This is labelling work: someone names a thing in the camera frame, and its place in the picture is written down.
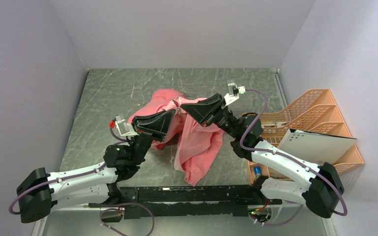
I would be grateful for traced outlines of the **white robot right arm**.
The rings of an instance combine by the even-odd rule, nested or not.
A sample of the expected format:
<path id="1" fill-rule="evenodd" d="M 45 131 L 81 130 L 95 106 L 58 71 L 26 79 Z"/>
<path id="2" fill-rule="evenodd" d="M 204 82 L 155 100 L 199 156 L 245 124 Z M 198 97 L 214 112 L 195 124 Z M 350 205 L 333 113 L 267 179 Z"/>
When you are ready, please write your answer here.
<path id="1" fill-rule="evenodd" d="M 322 218 L 333 214 L 346 216 L 348 208 L 343 199 L 344 186 L 335 167 L 318 165 L 288 154 L 262 138 L 260 115 L 248 113 L 236 118 L 220 94 L 180 107 L 203 127 L 215 124 L 234 140 L 235 154 L 250 162 L 265 165 L 287 176 L 290 181 L 259 177 L 251 198 L 257 204 L 280 199 L 305 205 Z"/>

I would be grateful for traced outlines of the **pink zip-up jacket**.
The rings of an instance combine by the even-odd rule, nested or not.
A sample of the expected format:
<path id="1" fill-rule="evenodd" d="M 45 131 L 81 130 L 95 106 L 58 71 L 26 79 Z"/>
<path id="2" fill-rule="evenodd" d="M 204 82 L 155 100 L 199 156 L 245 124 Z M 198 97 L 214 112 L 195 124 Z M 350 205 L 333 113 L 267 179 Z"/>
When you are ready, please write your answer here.
<path id="1" fill-rule="evenodd" d="M 148 116 L 163 110 L 176 110 L 169 131 L 163 142 L 154 141 L 151 148 L 160 150 L 178 135 L 177 151 L 174 155 L 174 168 L 184 172 L 185 181 L 192 185 L 206 176 L 213 161 L 223 144 L 224 131 L 215 124 L 202 127 L 184 110 L 182 104 L 197 103 L 204 98 L 186 99 L 185 95 L 177 90 L 162 88 L 154 92 L 151 101 L 135 112 L 129 119 L 130 123 L 135 116 Z"/>

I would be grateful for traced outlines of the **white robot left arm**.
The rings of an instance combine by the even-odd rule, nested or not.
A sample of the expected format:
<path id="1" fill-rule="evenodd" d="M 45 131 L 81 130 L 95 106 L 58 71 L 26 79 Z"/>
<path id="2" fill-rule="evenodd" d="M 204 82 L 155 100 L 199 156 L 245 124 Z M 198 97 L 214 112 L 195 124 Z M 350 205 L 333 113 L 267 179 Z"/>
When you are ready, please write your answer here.
<path id="1" fill-rule="evenodd" d="M 116 206 L 122 200 L 117 182 L 133 177 L 154 141 L 164 141 L 175 110 L 160 111 L 148 116 L 134 116 L 127 122 L 116 116 L 109 124 L 126 139 L 109 145 L 103 161 L 65 172 L 32 171 L 17 187 L 17 198 L 9 212 L 19 215 L 22 223 L 38 221 L 51 212 L 80 204 Z"/>

